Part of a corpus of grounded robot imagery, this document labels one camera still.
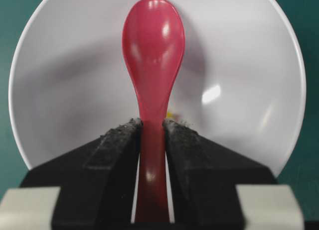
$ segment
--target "plastic spoon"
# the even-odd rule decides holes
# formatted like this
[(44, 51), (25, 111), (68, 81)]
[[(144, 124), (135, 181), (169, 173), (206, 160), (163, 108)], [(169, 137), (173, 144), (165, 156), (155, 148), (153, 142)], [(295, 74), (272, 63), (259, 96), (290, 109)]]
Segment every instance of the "plastic spoon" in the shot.
[(123, 28), (123, 56), (144, 126), (136, 222), (168, 222), (162, 121), (185, 49), (181, 19), (166, 0), (140, 0)]

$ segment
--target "white plate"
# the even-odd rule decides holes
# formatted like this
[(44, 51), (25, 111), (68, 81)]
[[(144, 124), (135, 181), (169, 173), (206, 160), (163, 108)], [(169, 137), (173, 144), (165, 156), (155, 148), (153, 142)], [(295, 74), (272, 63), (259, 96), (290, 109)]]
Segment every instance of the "white plate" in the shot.
[[(13, 133), (29, 168), (138, 116), (121, 49), (138, 0), (43, 0), (15, 50)], [(294, 31), (275, 0), (169, 0), (186, 51), (169, 109), (201, 135), (278, 175), (303, 121), (306, 81)]]

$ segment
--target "green surface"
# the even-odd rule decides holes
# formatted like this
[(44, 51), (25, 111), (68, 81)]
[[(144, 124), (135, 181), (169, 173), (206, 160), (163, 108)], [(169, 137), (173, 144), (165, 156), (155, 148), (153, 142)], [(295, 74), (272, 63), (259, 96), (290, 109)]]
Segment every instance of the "green surface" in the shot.
[[(35, 8), (42, 0), (0, 0), (0, 198), (17, 187), (27, 168), (15, 144), (8, 114), (8, 78), (13, 53)], [(307, 76), (303, 128), (286, 167), (278, 177), (291, 185), (306, 220), (319, 221), (319, 0), (277, 0), (299, 40)]]

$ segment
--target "yellow object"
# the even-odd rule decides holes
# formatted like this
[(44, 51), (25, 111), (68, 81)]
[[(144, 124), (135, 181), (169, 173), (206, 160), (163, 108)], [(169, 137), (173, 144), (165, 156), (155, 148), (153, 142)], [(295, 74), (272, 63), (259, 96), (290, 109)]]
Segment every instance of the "yellow object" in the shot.
[(172, 112), (167, 112), (167, 114), (166, 114), (166, 118), (173, 119), (173, 118), (174, 118), (173, 113), (172, 113)]

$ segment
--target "bowl rim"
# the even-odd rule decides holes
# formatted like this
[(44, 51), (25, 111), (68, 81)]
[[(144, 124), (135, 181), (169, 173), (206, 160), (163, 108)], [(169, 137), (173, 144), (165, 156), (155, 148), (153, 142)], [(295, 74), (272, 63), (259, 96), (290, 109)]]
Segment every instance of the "bowl rim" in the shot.
[[(15, 70), (16, 70), (16, 63), (20, 54), (20, 50), (23, 44), (23, 41), (25, 39), (26, 34), (28, 33), (31, 24), (33, 23), (33, 21), (35, 20), (35, 18), (37, 17), (37, 15), (39, 14), (39, 12), (42, 10), (42, 8), (46, 5), (46, 3), (49, 0), (43, 0), (38, 7), (35, 9), (35, 11), (33, 12), (33, 14), (31, 15), (30, 19), (28, 20), (27, 24), (25, 25), (21, 36), (19, 38), (19, 41), (17, 43), (17, 46), (15, 48), (14, 51), (14, 55), (13, 55), (13, 59), (12, 59), (12, 63), (11, 63), (11, 69), (10, 69), (10, 74), (9, 74), (9, 84), (8, 84), (8, 109), (9, 109), (9, 118), (10, 118), (10, 123), (11, 123), (11, 128), (12, 128), (12, 132), (13, 132), (13, 136), (15, 139), (15, 142), (17, 144), (17, 147), (19, 149), (20, 155), (23, 158), (26, 166), (28, 167), (28, 169), (32, 169), (34, 166), (31, 165), (30, 161), (28, 160), (28, 157), (26, 155), (25, 150), (23, 149), (23, 146), (21, 144), (21, 140), (19, 137), (19, 134), (17, 132), (17, 128), (16, 128), (16, 122), (15, 122), (15, 118), (14, 118), (14, 112), (13, 112), (13, 101), (12, 101), (12, 91), (13, 91), (13, 79), (14, 79), (14, 74), (15, 74)], [(305, 108), (306, 108), (306, 72), (305, 72), (305, 64), (304, 64), (304, 60), (303, 60), (303, 55), (298, 43), (298, 39), (296, 37), (296, 34), (294, 32), (294, 29), (292, 27), (292, 25), (290, 24), (286, 14), (284, 13), (284, 11), (281, 9), (281, 7), (279, 6), (279, 4), (277, 3), (276, 0), (268, 0), (271, 5), (273, 6), (273, 8), (275, 9), (275, 11), (277, 12), (277, 14), (280, 16), (281, 20), (283, 21), (286, 29), (288, 30), (288, 33), (290, 35), (290, 38), (293, 41), (294, 44), (294, 48), (297, 54), (297, 59), (298, 59), (298, 65), (299, 65), (299, 74), (300, 74), (300, 82), (301, 82), (301, 105), (299, 107), (299, 114), (298, 114), (298, 120), (297, 120), (297, 127), (294, 130), (293, 133), (293, 141), (288, 149), (288, 151), (286, 152), (285, 155), (285, 160), (284, 160), (284, 164), (281, 167), (279, 173), (277, 175), (280, 174), (280, 172), (283, 170), (283, 168), (285, 167), (289, 157), (291, 156), (299, 135), (300, 135), (300, 131), (302, 128), (302, 124), (303, 124), (303, 120), (304, 120), (304, 114), (305, 114)]]

